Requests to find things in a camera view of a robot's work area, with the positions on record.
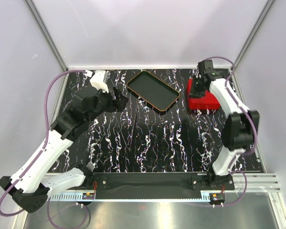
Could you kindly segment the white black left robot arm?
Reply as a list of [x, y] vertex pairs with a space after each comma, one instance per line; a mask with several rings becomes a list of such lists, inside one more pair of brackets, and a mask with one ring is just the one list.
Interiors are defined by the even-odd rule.
[[56, 117], [47, 130], [44, 142], [25, 165], [11, 177], [3, 176], [0, 179], [0, 186], [5, 191], [3, 195], [10, 195], [22, 210], [33, 213], [53, 195], [72, 187], [90, 188], [93, 185], [93, 172], [85, 165], [76, 165], [53, 178], [45, 178], [45, 174], [100, 114], [125, 109], [128, 98], [117, 87], [113, 91], [114, 95], [111, 95], [93, 86], [77, 91], [73, 101]]

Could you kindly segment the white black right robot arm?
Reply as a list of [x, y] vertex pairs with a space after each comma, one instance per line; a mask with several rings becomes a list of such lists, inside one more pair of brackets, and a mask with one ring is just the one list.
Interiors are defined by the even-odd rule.
[[231, 168], [241, 155], [255, 153], [260, 115], [240, 100], [230, 85], [231, 77], [225, 77], [214, 68], [212, 57], [198, 63], [198, 73], [198, 77], [188, 81], [186, 95], [189, 109], [222, 108], [226, 116], [221, 132], [223, 146], [206, 179], [210, 188], [218, 189], [229, 181]]

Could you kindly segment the aluminium frame post right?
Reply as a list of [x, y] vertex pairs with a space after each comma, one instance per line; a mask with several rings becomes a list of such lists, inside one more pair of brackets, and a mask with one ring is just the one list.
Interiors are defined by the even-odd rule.
[[233, 67], [234, 70], [237, 69], [237, 67], [240, 65], [240, 62], [244, 58], [246, 52], [248, 51], [250, 45], [252, 44], [253, 40], [255, 39], [257, 33], [259, 32], [260, 28], [262, 27], [265, 19], [267, 18], [268, 14], [270, 13], [272, 7], [276, 3], [276, 0], [267, 0], [264, 7], [262, 8], [259, 16], [257, 17], [243, 47], [240, 50], [240, 53], [238, 54], [236, 60], [235, 60], [235, 66]]

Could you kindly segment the dark green gold-rimmed tray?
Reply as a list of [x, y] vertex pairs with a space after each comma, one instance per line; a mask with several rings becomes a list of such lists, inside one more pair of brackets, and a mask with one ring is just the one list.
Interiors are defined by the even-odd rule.
[[168, 110], [180, 97], [177, 90], [148, 71], [136, 74], [126, 86], [159, 112]]

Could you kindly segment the aluminium front rail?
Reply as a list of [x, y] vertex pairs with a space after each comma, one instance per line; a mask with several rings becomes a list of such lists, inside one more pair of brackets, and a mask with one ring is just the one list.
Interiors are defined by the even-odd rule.
[[[275, 175], [269, 173], [246, 173], [247, 179], [247, 189], [246, 193], [253, 192], [279, 192], [280, 188], [277, 182]], [[224, 191], [225, 194], [225, 203], [228, 203], [227, 194], [236, 194], [240, 196], [245, 188], [245, 178], [242, 174], [236, 173], [233, 175], [233, 181], [235, 185], [235, 189], [233, 191]], [[93, 197], [95, 195], [94, 190], [88, 190], [84, 192], [83, 190], [78, 190], [79, 187], [70, 187], [68, 189], [60, 188], [59, 191], [54, 191], [51, 196], [51, 201], [80, 201], [80, 202], [90, 202], [90, 201], [99, 201], [95, 200]], [[220, 192], [210, 192], [204, 191], [203, 200], [195, 200], [195, 201], [168, 201], [168, 200], [160, 200], [160, 201], [152, 201], [152, 202], [210, 202], [210, 194], [211, 193], [220, 193]]]

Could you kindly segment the aluminium frame post left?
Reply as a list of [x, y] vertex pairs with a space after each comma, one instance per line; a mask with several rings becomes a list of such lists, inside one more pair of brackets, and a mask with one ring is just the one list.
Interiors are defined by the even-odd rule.
[[42, 16], [40, 15], [35, 3], [33, 0], [24, 0], [26, 6], [28, 7], [31, 15], [33, 16], [35, 22], [37, 23], [48, 47], [50, 48], [52, 54], [54, 55], [58, 65], [63, 71], [68, 70], [68, 66], [66, 65], [65, 61], [63, 60], [58, 48], [56, 47], [45, 22], [42, 19]]

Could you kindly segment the red chocolate box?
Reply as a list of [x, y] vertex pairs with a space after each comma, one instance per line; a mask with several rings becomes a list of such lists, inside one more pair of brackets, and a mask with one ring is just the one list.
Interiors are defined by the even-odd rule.
[[216, 97], [209, 91], [205, 92], [204, 97], [191, 98], [189, 94], [192, 82], [193, 82], [192, 79], [189, 79], [187, 81], [186, 92], [185, 92], [187, 106], [190, 110], [218, 110], [221, 107]]

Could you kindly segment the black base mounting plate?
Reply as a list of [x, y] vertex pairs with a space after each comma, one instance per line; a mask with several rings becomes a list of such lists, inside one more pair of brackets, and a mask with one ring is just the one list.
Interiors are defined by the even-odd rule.
[[203, 200], [203, 192], [233, 191], [231, 175], [214, 177], [210, 173], [158, 172], [158, 173], [94, 173], [77, 188], [99, 201], [152, 202]]

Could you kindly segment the aluminium frame post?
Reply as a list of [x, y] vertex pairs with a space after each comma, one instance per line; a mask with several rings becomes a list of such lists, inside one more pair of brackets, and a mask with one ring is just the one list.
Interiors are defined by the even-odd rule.
[[65, 61], [63, 60], [58, 48], [56, 47], [45, 22], [42, 19], [42, 16], [40, 15], [35, 3], [33, 0], [24, 0], [26, 6], [28, 7], [31, 15], [33, 16], [35, 22], [37, 23], [48, 47], [50, 48], [52, 54], [54, 55], [58, 65], [63, 71], [68, 70], [68, 66], [66, 65]]
[[262, 27], [265, 19], [267, 18], [268, 14], [270, 13], [272, 7], [276, 3], [276, 0], [267, 0], [264, 7], [262, 8], [259, 16], [257, 17], [243, 47], [240, 50], [240, 53], [238, 54], [236, 60], [235, 60], [235, 66], [233, 67], [234, 70], [237, 69], [237, 67], [240, 65], [240, 62], [244, 58], [246, 52], [248, 51], [250, 45], [252, 44], [253, 40], [255, 39], [257, 33], [259, 32], [260, 28]]

